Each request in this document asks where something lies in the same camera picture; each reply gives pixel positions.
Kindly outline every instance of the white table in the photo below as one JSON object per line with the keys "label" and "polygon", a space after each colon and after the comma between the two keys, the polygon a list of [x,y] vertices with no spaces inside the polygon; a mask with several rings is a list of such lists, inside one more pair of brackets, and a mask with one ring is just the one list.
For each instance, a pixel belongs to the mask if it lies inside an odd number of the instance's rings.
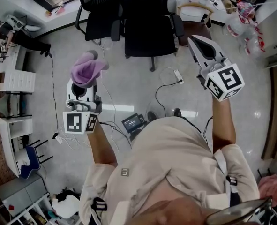
{"label": "white table", "polygon": [[7,57],[0,62],[0,91],[34,92],[35,73],[22,70],[26,52],[20,45],[9,47]]}
{"label": "white table", "polygon": [[18,177],[20,171],[17,166],[17,162],[24,159],[25,149],[19,150],[19,148],[15,146],[15,151],[13,151],[11,139],[33,133],[32,118],[0,118],[0,133],[6,163],[13,173]]}

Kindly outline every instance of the white cube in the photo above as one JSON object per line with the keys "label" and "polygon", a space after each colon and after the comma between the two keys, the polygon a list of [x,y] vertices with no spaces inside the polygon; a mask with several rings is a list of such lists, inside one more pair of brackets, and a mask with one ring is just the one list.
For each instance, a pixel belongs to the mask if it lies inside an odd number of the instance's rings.
{"label": "white cube", "polygon": [[98,115],[96,112],[64,112],[64,130],[71,134],[93,133]]}
{"label": "white cube", "polygon": [[206,88],[218,101],[236,95],[244,85],[245,82],[236,64],[208,73],[205,82]]}

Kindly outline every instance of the power strip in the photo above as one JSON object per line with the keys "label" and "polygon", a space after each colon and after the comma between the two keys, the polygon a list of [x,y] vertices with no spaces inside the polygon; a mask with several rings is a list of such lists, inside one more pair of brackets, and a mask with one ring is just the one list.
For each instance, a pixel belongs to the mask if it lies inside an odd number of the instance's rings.
{"label": "power strip", "polygon": [[184,80],[183,80],[182,76],[180,75],[179,71],[176,69],[176,70],[174,70],[174,73],[175,73],[176,78],[178,79],[179,83],[184,84]]}

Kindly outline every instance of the wooden chair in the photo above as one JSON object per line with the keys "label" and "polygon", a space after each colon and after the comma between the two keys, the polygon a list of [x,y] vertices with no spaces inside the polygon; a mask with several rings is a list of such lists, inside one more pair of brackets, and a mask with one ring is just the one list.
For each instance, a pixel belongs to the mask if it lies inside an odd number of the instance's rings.
{"label": "wooden chair", "polygon": [[211,14],[214,13],[214,11],[200,3],[196,2],[190,2],[190,3],[185,3],[177,7],[177,15],[180,15],[181,9],[183,7],[198,7],[198,8],[203,8],[209,11],[208,16],[205,18],[204,22],[193,22],[193,21],[183,21],[184,25],[184,31],[185,35],[179,37],[179,44],[181,46],[188,46],[188,41],[187,38],[190,37],[191,35],[200,35],[203,37],[206,37],[208,39],[211,39],[211,35],[209,33],[208,27],[206,26],[206,23],[208,22]]}

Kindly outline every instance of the black office chair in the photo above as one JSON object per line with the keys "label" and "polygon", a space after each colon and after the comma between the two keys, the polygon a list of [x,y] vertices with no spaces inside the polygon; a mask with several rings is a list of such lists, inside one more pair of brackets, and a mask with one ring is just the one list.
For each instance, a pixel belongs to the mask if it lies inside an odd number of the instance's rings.
{"label": "black office chair", "polygon": [[[98,45],[101,43],[101,38],[110,37],[111,26],[113,21],[118,19],[119,15],[119,1],[118,0],[80,0],[75,27],[85,34],[85,40],[90,41],[100,39]],[[80,16],[82,8],[89,11],[90,14],[87,20],[86,32],[80,28]]]}
{"label": "black office chair", "polygon": [[182,20],[168,11],[167,0],[119,1],[123,14],[121,23],[116,20],[112,25],[111,39],[119,41],[120,35],[125,37],[126,58],[151,57],[153,72],[154,57],[176,52],[174,34],[184,35]]}

